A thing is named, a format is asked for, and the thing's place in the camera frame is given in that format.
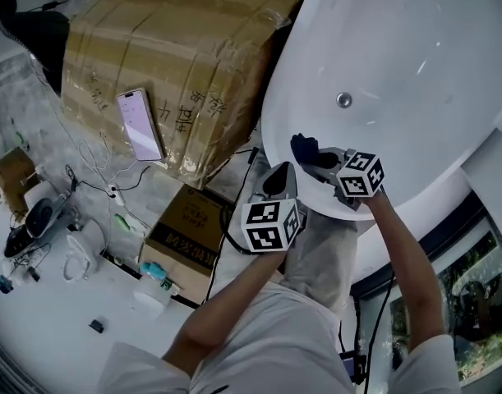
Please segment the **white bathtub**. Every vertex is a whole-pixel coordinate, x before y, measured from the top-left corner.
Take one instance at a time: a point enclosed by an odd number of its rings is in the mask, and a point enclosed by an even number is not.
[[[341,92],[350,108],[336,103]],[[502,0],[306,0],[265,97],[262,137],[273,165],[296,163],[297,133],[379,154],[389,199],[405,211],[442,191],[501,118]],[[304,204],[372,218],[296,166]]]

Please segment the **wrist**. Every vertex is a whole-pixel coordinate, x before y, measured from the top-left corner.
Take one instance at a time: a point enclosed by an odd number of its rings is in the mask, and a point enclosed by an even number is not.
[[[385,201],[387,201],[387,199],[382,191],[377,191],[373,197],[362,199],[362,203],[364,203],[370,210],[380,206]]]

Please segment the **white device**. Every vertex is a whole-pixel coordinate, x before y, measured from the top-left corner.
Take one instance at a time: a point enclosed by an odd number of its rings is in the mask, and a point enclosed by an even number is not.
[[[300,229],[296,199],[244,204],[242,230],[252,252],[287,251]]]
[[[346,197],[373,197],[384,180],[384,170],[378,156],[355,152],[336,177]]]
[[[139,88],[119,94],[117,105],[136,159],[139,161],[163,159],[163,150],[150,112],[146,91]]]
[[[82,231],[67,235],[70,248],[62,276],[66,282],[79,282],[93,274],[98,267],[105,240],[99,224],[90,219]]]

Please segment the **wall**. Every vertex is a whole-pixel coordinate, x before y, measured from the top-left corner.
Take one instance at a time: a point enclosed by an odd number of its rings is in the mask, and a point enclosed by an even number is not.
[[[463,171],[502,234],[502,132],[494,131]]]
[[[0,257],[9,216],[0,206]],[[88,281],[68,285],[62,280],[65,252],[61,237],[40,264],[38,283],[0,292],[0,342],[46,390],[90,393],[115,341],[162,355],[191,309],[172,301],[155,321],[139,316],[130,307],[136,280],[110,263]],[[103,334],[88,327],[98,317],[106,321]]]

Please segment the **elbow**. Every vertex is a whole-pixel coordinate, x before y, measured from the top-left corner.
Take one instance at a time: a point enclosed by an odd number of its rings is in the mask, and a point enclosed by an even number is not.
[[[196,349],[208,352],[219,349],[225,342],[224,339],[222,340],[205,333],[202,328],[187,325],[180,330],[177,337],[189,346],[194,346]]]

